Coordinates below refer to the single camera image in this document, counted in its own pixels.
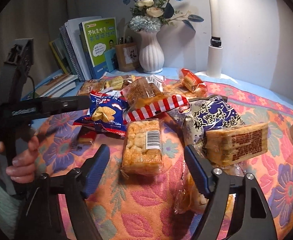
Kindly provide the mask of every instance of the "white flower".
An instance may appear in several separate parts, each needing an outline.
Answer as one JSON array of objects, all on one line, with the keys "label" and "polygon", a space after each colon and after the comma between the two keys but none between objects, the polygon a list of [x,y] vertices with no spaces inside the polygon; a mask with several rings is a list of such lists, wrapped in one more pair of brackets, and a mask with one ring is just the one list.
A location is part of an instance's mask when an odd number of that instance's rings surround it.
[{"label": "white flower", "polygon": [[151,7],[146,10],[146,13],[152,17],[160,17],[163,15],[163,10],[157,7]]},{"label": "white flower", "polygon": [[150,7],[154,5],[154,1],[153,0],[138,0],[134,5],[139,7],[143,7],[143,6]]}]

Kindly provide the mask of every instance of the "barcode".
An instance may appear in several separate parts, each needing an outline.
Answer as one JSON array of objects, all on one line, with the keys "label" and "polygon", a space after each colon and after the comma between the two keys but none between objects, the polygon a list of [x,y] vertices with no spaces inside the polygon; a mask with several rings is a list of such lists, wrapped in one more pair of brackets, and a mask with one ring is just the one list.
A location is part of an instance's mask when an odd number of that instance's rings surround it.
[{"label": "barcode", "polygon": [[160,150],[160,132],[147,131],[146,132],[146,150],[159,149]]},{"label": "barcode", "polygon": [[154,85],[156,85],[156,87],[163,92],[163,88],[162,88],[162,82],[163,82],[163,76],[148,76],[146,78],[148,83],[153,83]]}]

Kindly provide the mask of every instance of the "white vase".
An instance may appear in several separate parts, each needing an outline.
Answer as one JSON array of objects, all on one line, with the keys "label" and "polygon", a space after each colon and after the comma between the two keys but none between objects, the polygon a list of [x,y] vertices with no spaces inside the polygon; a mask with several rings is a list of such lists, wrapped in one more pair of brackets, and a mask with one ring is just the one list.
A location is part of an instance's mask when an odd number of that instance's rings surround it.
[{"label": "white vase", "polygon": [[164,64],[164,54],[156,38],[157,33],[140,31],[142,43],[139,61],[145,73],[160,73]]}]

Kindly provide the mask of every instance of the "green book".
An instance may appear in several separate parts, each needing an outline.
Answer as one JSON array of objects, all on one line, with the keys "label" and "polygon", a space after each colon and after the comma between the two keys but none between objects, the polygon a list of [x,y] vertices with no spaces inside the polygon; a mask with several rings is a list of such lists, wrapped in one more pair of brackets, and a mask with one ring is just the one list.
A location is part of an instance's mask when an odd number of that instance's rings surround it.
[{"label": "green book", "polygon": [[116,19],[104,18],[79,24],[85,59],[94,79],[108,72],[105,52],[117,44]]}]

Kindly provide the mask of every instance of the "lamp base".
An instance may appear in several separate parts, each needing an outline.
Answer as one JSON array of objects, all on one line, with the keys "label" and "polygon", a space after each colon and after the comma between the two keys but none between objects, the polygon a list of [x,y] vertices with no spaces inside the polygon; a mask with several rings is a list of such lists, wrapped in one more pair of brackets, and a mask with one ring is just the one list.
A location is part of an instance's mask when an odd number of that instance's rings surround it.
[{"label": "lamp base", "polygon": [[[206,71],[198,72],[198,73],[196,73],[196,75],[197,75],[197,76],[206,76],[206,77],[210,77],[210,76],[207,75]],[[220,76],[219,79],[221,79],[221,78],[223,78],[223,79],[230,79],[232,82],[234,82],[234,83],[236,83],[236,84],[238,83],[234,78],[229,77],[228,75],[225,75],[225,74],[221,74],[221,76]]]}]

